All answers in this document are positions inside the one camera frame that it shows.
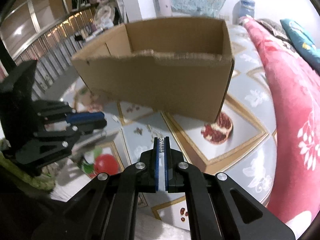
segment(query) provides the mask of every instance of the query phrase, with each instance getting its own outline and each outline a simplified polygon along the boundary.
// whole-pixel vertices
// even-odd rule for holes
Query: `floral pattern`
[[[153,144],[150,147],[147,146],[138,146],[134,151],[133,154],[136,157],[136,160],[132,160],[132,163],[136,163],[140,160],[141,153],[152,150],[153,149]]]
[[[300,154],[304,155],[304,165],[307,166],[307,170],[310,168],[312,171],[316,168],[316,157],[320,157],[320,148],[319,140],[315,136],[315,132],[312,129],[313,125],[310,123],[312,119],[308,119],[302,128],[298,131],[298,138],[301,138],[301,141],[298,144],[298,147],[301,149]]]
[[[266,92],[260,92],[257,90],[250,90],[250,95],[247,95],[244,99],[249,101],[252,107],[261,105],[263,101],[269,101],[269,96]]]
[[[268,191],[272,186],[272,178],[266,175],[266,168],[264,167],[264,155],[259,154],[257,158],[251,161],[251,166],[244,168],[242,172],[247,177],[254,177],[248,185],[249,188],[255,188],[256,193]]]

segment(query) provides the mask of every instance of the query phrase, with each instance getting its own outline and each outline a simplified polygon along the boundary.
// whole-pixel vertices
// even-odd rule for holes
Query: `white fabric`
[[[3,133],[1,122],[0,122],[0,140],[3,138],[4,138],[4,133]]]
[[[135,240],[190,240],[190,231],[137,212]]]
[[[90,181],[91,179],[68,159],[56,178],[56,186],[50,193],[50,198],[66,202]]]
[[[291,228],[291,230],[294,233],[294,236],[296,239],[298,239],[304,231],[310,226],[311,224],[311,212],[310,211],[304,211],[300,213],[299,215],[295,216],[290,221],[286,222],[286,225]]]

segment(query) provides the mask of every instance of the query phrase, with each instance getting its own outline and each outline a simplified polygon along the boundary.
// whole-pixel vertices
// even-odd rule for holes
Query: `red fruit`
[[[118,173],[119,164],[111,154],[101,154],[95,159],[93,168],[96,174],[105,172],[115,175]]]
[[[221,112],[216,123],[204,125],[201,129],[201,134],[210,143],[218,145],[228,139],[232,128],[233,123],[231,118],[226,113]]]

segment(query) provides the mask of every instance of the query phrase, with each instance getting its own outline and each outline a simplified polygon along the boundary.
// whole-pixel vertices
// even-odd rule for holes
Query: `metal railing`
[[[44,96],[69,68],[72,55],[83,47],[83,41],[76,41],[75,35],[87,36],[94,31],[95,8],[96,5],[90,5],[60,18],[34,34],[12,56],[17,65],[25,60],[38,60],[33,100]]]

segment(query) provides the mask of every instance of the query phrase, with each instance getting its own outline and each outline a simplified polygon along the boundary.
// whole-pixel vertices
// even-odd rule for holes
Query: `metal screw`
[[[108,174],[106,173],[100,173],[98,175],[98,180],[106,180],[108,178]]]
[[[137,163],[136,168],[142,170],[146,165],[144,163]]]
[[[180,163],[178,164],[178,167],[179,167],[180,169],[186,169],[186,168],[189,167],[189,165],[188,165],[188,163],[180,162]]]
[[[217,175],[217,178],[219,179],[219,180],[226,180],[227,178],[228,178],[228,176],[225,174],[225,173],[219,173],[218,175]]]

